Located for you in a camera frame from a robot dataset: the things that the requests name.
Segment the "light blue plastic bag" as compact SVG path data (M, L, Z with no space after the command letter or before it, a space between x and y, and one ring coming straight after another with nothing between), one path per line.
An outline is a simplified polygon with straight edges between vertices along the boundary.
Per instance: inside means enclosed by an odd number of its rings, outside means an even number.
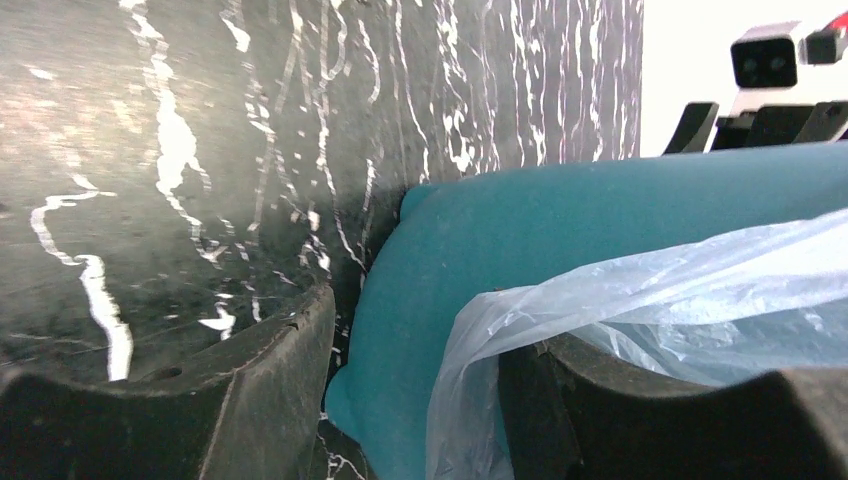
M701 385L847 363L847 214L749 227L474 297L456 316L426 428L430 479L509 479L497 358L563 333Z

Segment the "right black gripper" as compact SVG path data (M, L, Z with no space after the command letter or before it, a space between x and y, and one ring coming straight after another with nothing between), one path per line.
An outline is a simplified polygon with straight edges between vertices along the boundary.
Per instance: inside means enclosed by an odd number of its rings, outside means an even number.
M716 102L690 102L679 118L664 155L703 153L719 110ZM712 151L847 138L847 102L764 105L756 111L719 117Z

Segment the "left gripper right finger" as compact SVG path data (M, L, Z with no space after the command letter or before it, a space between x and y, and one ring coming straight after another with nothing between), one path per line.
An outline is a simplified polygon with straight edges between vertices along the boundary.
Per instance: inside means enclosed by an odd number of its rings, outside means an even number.
M519 479L843 479L847 373L783 369L729 387L680 381L572 336L502 354Z

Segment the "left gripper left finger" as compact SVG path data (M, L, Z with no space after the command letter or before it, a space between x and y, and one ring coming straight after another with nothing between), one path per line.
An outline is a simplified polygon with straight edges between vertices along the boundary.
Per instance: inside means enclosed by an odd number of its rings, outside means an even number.
M137 382L1 371L5 479L305 479L334 337L328 285Z

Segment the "teal plastic trash bin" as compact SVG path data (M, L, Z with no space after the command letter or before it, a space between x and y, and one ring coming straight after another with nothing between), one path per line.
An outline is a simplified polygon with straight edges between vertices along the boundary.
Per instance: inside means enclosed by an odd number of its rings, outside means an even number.
M847 145L513 169L423 185L369 272L330 420L381 479L425 475L427 407L459 311L574 268L847 204Z

